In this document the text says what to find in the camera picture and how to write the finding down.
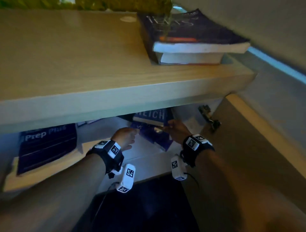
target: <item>person's left arm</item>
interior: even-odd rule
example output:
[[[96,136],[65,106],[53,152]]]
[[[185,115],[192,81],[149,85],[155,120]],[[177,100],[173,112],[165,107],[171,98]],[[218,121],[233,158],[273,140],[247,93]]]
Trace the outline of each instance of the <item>person's left arm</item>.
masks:
[[[136,130],[122,128],[113,137],[131,149]],[[15,197],[0,212],[0,231],[70,231],[90,205],[105,176],[105,164],[90,154]]]

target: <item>white circular spot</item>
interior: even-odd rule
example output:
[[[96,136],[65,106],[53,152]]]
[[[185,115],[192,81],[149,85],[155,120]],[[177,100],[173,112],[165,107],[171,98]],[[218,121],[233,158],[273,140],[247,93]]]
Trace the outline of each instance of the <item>white circular spot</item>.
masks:
[[[136,22],[136,18],[132,16],[124,16],[120,20],[128,23]]]

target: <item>wrist-mounted device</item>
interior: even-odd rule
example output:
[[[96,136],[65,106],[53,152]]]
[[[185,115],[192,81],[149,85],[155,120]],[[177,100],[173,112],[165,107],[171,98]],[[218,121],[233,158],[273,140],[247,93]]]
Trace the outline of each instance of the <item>wrist-mounted device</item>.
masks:
[[[215,151],[212,144],[201,135],[190,135],[184,139],[183,150],[180,153],[180,157],[185,163],[191,167],[194,167],[196,165],[196,157],[200,154],[201,151],[206,149]]]
[[[110,173],[115,170],[119,172],[121,170],[121,165],[124,160],[124,156],[121,152],[121,147],[118,143],[113,140],[101,141],[90,149],[86,155],[97,154],[99,155],[106,167],[106,172]]]

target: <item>wooden shelf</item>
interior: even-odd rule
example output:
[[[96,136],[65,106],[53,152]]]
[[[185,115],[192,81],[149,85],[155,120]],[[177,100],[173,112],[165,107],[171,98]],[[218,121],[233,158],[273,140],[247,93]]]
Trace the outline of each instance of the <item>wooden shelf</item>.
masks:
[[[0,10],[0,133],[221,97],[254,73],[221,65],[155,65],[133,13]]]

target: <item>hand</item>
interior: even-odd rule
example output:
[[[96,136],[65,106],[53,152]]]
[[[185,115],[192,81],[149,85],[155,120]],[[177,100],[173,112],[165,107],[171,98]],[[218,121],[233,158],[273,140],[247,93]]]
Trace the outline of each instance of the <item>hand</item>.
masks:
[[[135,135],[137,131],[133,128],[124,127],[115,132],[111,140],[115,141],[121,147],[121,151],[126,151],[132,148],[130,144],[135,143]]]
[[[175,142],[183,144],[184,139],[187,136],[192,135],[181,120],[172,119],[168,121],[168,123],[169,126],[160,127],[160,129],[166,133],[169,133]]]

